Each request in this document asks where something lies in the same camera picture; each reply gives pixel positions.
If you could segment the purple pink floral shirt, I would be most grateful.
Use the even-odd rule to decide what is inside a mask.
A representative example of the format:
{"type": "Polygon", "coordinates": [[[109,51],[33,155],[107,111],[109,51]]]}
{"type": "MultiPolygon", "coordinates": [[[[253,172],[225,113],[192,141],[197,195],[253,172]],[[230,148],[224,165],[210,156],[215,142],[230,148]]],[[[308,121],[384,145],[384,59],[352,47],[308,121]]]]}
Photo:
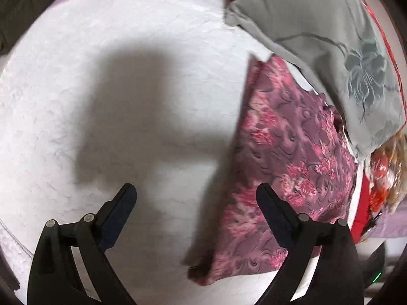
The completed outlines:
{"type": "Polygon", "coordinates": [[[339,112],[322,94],[303,89],[276,54],[252,58],[226,202],[214,243],[188,277],[199,285],[278,270],[288,252],[280,247],[256,201],[268,183],[298,213],[317,222],[348,215],[357,164],[348,149],[339,112]]]}

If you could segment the plain red cloth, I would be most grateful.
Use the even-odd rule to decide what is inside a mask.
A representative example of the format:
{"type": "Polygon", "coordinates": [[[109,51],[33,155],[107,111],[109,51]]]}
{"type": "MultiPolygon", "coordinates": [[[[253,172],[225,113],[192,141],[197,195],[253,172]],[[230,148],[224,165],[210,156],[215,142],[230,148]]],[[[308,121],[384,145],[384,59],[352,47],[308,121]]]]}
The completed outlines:
{"type": "Polygon", "coordinates": [[[363,234],[363,230],[367,225],[369,214],[369,196],[370,196],[370,182],[365,175],[362,178],[361,193],[359,197],[359,204],[353,226],[351,228],[351,235],[354,243],[359,243],[363,234]]]}

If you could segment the doll in plastic wrap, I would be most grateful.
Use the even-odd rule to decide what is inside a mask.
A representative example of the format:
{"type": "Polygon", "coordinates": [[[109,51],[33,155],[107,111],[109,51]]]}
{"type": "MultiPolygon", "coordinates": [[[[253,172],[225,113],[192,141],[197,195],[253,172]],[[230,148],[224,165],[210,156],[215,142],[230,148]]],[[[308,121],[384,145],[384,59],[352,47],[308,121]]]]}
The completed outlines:
{"type": "Polygon", "coordinates": [[[397,132],[370,156],[369,209],[396,212],[406,197],[406,134],[397,132]]]}

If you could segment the white quilted bed cover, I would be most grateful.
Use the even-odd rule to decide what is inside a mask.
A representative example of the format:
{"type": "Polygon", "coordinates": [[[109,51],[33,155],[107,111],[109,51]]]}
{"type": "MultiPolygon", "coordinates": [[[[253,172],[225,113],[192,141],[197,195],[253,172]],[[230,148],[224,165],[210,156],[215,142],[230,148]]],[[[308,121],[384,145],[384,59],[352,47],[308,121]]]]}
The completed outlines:
{"type": "Polygon", "coordinates": [[[225,0],[71,0],[1,74],[1,221],[29,254],[125,183],[137,204],[106,255],[138,304],[254,304],[273,274],[188,279],[216,225],[248,61],[270,51],[225,0]]]}

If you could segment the grey flower embroidered pillow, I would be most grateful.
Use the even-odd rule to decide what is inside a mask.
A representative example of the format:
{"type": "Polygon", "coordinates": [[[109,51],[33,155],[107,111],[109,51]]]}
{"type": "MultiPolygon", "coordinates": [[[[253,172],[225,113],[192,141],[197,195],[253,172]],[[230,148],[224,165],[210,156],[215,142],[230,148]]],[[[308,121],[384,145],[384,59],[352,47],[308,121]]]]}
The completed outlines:
{"type": "Polygon", "coordinates": [[[225,20],[296,65],[327,96],[359,160],[405,125],[401,77],[364,0],[234,0],[225,20]]]}

